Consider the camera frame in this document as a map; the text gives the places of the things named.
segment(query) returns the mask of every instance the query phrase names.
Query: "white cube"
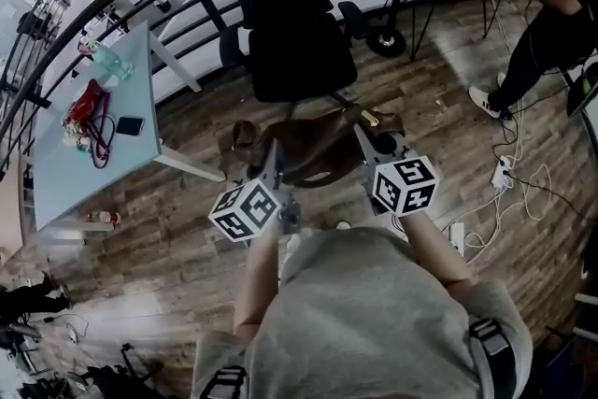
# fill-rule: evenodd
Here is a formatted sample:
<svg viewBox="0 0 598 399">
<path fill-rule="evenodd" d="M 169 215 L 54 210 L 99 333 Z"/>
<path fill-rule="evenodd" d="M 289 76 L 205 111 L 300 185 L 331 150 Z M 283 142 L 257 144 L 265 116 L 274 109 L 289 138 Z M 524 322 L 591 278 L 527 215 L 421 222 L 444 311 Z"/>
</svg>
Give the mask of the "white cube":
<svg viewBox="0 0 598 399">
<path fill-rule="evenodd" d="M 396 216 L 409 215 L 432 204 L 438 176 L 427 156 L 379 164 L 372 195 Z"/>
<path fill-rule="evenodd" d="M 208 217 L 231 241 L 259 236 L 280 210 L 280 203 L 259 179 L 218 197 Z"/>
</svg>

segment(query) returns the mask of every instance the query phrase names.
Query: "wooden floor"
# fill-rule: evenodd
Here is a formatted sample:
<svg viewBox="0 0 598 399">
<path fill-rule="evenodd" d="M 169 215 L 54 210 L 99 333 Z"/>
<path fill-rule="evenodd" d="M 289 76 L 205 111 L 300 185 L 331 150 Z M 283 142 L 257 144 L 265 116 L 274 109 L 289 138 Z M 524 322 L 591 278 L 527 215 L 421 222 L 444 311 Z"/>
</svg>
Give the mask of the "wooden floor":
<svg viewBox="0 0 598 399">
<path fill-rule="evenodd" d="M 500 9 L 511 48 L 525 26 L 519 14 L 523 4 L 524 0 L 510 0 Z M 418 8 L 418 25 L 427 9 Z M 363 42 L 355 42 L 352 51 L 359 78 L 345 95 L 403 116 L 408 141 L 419 154 L 431 158 L 441 175 L 440 194 L 431 212 L 441 227 L 493 196 L 491 145 L 503 141 L 503 131 L 470 103 L 467 87 L 493 88 L 497 72 L 507 66 L 509 52 L 497 23 L 487 39 L 481 38 L 481 14 L 479 0 L 439 7 L 415 63 L 406 55 L 377 57 Z M 400 15 L 399 25 L 408 37 L 410 11 Z M 229 178 L 237 178 L 240 172 L 230 152 L 233 123 L 249 119 L 266 125 L 285 114 L 283 105 L 259 104 L 240 75 L 236 79 L 229 75 L 201 94 L 185 93 L 158 112 L 167 146 L 222 168 Z M 561 87 L 559 77 L 545 77 L 526 96 L 525 104 Z M 591 142 L 582 120 L 567 118 L 565 101 L 566 93 L 559 93 L 524 112 L 523 158 L 515 173 L 528 179 L 546 164 L 553 189 L 592 215 L 598 185 Z M 299 106 L 297 116 L 314 117 L 333 108 L 329 100 L 318 99 Z M 514 147 L 498 152 L 514 154 Z M 535 180 L 548 184 L 545 172 Z M 388 223 L 388 217 L 372 218 L 362 181 L 360 170 L 330 187 L 300 191 L 305 223 L 320 227 L 341 219 L 353 224 Z M 65 326 L 70 322 L 83 332 L 85 322 L 80 318 L 44 324 L 44 358 L 37 359 L 59 371 L 82 372 L 84 364 L 118 363 L 120 344 L 130 342 L 145 363 L 164 363 L 157 377 L 161 391 L 188 396 L 195 339 L 210 329 L 230 328 L 246 258 L 246 250 L 223 239 L 206 217 L 224 188 L 152 164 L 83 208 L 115 209 L 122 214 L 122 226 L 111 237 L 81 248 L 28 245 L 14 257 L 0 273 L 0 283 L 21 285 L 27 278 L 39 279 L 41 269 L 49 269 L 70 287 L 77 302 L 73 312 L 90 322 L 78 346 L 68 341 Z M 542 214 L 547 196 L 530 191 L 532 215 Z M 502 197 L 501 210 L 522 197 L 516 185 Z M 495 223 L 494 207 L 463 220 L 466 231 L 488 239 Z M 541 221 L 531 220 L 523 206 L 516 206 L 503 216 L 500 234 L 473 263 L 482 276 L 495 275 L 507 282 L 536 342 L 546 325 L 565 321 L 572 313 L 579 253 L 590 228 L 588 221 L 555 197 Z M 474 253 L 469 249 L 467 257 Z"/>
</svg>

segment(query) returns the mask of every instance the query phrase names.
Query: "strap buckle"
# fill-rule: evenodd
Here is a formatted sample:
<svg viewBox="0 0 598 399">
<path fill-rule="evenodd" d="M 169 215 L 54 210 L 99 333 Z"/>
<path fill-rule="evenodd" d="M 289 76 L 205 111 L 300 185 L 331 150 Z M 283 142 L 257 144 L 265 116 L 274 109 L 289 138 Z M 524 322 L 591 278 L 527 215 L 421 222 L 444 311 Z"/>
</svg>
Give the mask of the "strap buckle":
<svg viewBox="0 0 598 399">
<path fill-rule="evenodd" d="M 482 343 L 482 347 L 489 356 L 510 348 L 503 329 L 496 320 L 481 320 L 469 327 L 469 334 Z"/>
</svg>

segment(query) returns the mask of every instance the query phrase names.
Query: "white sneaker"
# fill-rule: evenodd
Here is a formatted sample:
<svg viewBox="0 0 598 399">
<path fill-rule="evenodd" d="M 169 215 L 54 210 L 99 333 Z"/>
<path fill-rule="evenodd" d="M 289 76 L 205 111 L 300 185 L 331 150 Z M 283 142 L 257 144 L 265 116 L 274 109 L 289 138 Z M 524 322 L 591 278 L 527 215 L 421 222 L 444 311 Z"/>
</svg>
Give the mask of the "white sneaker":
<svg viewBox="0 0 598 399">
<path fill-rule="evenodd" d="M 490 108 L 488 103 L 488 94 L 481 91 L 478 87 L 469 87 L 469 97 L 478 107 L 488 113 L 494 119 L 498 119 L 501 114 Z"/>
</svg>

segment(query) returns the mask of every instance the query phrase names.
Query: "brown bag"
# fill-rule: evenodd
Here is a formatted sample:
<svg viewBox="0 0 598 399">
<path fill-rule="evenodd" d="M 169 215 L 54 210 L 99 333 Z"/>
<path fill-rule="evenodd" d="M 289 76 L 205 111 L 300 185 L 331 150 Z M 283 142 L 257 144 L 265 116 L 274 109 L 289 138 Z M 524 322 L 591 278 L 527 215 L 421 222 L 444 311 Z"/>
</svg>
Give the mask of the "brown bag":
<svg viewBox="0 0 598 399">
<path fill-rule="evenodd" d="M 403 133 L 400 116 L 352 105 L 313 120 L 273 123 L 262 135 L 255 123 L 238 121 L 233 127 L 233 150 L 241 162 L 259 172 L 275 138 L 283 153 L 282 182 L 300 188 L 319 188 L 334 183 L 363 163 L 362 149 L 353 130 L 356 123 L 375 143 L 385 133 Z"/>
</svg>

